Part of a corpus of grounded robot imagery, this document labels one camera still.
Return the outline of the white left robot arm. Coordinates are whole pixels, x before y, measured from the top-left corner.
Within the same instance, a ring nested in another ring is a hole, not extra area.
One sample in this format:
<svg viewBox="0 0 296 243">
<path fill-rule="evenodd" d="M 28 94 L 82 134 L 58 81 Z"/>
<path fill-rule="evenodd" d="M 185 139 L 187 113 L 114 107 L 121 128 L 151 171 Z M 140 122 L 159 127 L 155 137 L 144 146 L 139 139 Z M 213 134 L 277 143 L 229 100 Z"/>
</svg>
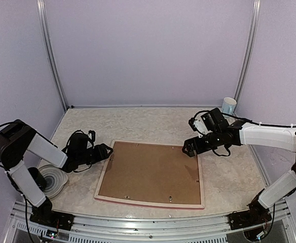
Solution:
<svg viewBox="0 0 296 243">
<path fill-rule="evenodd" d="M 38 208 L 36 215 L 44 224 L 52 225 L 57 215 L 44 205 L 50 200 L 31 173 L 35 168 L 25 160 L 34 156 L 66 174 L 79 173 L 81 166 L 92 167 L 113 153 L 110 146 L 96 144 L 95 138 L 93 130 L 88 133 L 77 130 L 70 135 L 65 147 L 59 148 L 20 119 L 0 124 L 0 168 L 26 201 Z"/>
</svg>

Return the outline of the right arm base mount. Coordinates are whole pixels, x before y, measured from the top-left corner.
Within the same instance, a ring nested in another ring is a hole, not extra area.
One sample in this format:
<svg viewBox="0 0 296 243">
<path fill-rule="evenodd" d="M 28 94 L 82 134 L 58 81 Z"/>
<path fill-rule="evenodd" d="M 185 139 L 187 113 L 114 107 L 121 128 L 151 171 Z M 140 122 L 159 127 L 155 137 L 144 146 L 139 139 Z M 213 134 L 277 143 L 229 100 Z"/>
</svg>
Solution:
<svg viewBox="0 0 296 243">
<path fill-rule="evenodd" d="M 248 210 L 232 212 L 228 215 L 231 230 L 242 229 L 270 222 L 272 216 L 267 206 L 263 207 L 255 197 L 248 205 Z"/>
</svg>

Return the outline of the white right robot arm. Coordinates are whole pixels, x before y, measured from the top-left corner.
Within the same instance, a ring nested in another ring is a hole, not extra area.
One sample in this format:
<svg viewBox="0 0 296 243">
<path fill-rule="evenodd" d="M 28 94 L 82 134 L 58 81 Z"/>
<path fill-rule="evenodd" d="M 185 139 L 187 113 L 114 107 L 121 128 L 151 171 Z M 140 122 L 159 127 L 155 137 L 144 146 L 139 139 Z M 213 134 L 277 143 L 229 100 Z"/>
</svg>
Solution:
<svg viewBox="0 0 296 243">
<path fill-rule="evenodd" d="M 255 225 L 265 210 L 296 190 L 296 125 L 255 122 L 220 111 L 219 108 L 198 111 L 188 121 L 196 137 L 185 140 L 182 151 L 193 157 L 211 151 L 216 156 L 223 147 L 225 157 L 232 146 L 249 146 L 270 185 L 259 192 L 245 213 L 248 224 Z"/>
</svg>

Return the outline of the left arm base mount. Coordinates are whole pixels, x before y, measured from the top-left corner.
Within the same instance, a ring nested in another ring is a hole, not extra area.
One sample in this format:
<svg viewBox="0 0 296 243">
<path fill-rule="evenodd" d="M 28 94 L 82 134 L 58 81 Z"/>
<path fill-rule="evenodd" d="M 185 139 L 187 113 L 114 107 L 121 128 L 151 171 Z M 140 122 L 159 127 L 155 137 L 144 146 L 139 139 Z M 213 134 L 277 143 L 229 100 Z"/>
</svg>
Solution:
<svg viewBox="0 0 296 243">
<path fill-rule="evenodd" d="M 75 216 L 73 214 L 52 210 L 52 203 L 46 198 L 39 207 L 32 206 L 30 221 L 58 230 L 71 231 L 74 218 Z"/>
</svg>

